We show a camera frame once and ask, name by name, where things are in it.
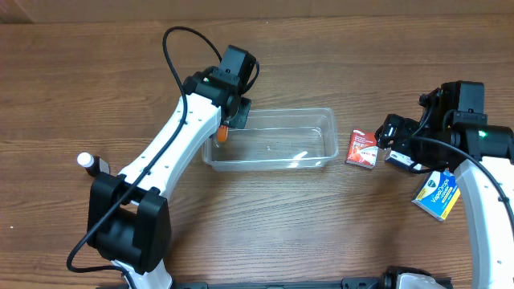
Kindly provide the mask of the orange pill bottle white cap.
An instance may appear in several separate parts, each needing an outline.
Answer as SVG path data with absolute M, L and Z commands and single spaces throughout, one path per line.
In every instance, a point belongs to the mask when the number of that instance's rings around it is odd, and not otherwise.
M 224 143 L 228 138 L 229 127 L 221 125 L 217 131 L 217 142 Z

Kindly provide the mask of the white plaster box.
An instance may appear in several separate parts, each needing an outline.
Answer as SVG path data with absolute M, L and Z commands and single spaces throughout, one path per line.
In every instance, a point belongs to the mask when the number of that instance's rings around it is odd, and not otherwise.
M 392 149 L 388 149 L 384 158 L 386 163 L 391 165 L 395 165 L 400 169 L 404 169 L 405 171 L 419 171 L 422 169 L 422 166 L 419 163 L 416 163 L 410 159 L 407 155 L 394 151 Z

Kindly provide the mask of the red medicine box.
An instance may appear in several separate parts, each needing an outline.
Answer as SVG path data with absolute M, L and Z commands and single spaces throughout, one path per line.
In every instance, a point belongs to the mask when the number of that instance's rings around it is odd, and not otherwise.
M 378 147 L 373 132 L 354 129 L 349 142 L 346 162 L 373 169 L 377 163 Z

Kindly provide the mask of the blue Vicks VapoDrops box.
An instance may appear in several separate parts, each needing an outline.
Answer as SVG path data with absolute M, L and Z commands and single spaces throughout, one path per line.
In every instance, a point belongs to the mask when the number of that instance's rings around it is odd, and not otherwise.
M 411 202 L 438 221 L 443 222 L 447 219 L 460 194 L 452 173 L 447 170 L 435 171 L 426 178 Z

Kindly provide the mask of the dark bottle white cap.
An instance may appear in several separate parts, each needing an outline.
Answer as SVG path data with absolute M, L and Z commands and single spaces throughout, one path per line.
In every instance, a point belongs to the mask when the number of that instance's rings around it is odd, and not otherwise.
M 83 167 L 91 177 L 97 177 L 100 173 L 110 174 L 109 164 L 101 157 L 82 152 L 77 156 L 77 163 Z

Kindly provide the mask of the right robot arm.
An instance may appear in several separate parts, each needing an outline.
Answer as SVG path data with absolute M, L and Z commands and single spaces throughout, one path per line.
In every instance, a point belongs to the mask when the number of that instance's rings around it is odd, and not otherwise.
M 419 97 L 420 120 L 389 114 L 377 146 L 455 176 L 465 207 L 472 287 L 513 286 L 513 131 L 490 125 L 484 85 L 455 81 Z

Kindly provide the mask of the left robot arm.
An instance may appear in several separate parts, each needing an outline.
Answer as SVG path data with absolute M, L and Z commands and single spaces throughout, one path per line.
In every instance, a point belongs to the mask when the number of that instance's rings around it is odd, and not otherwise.
M 88 245 L 121 271 L 131 288 L 170 288 L 164 266 L 171 239 L 169 199 L 202 144 L 219 128 L 244 128 L 251 101 L 244 97 L 259 73 L 256 58 L 235 46 L 217 67 L 186 78 L 185 95 L 145 151 L 118 175 L 92 183 Z

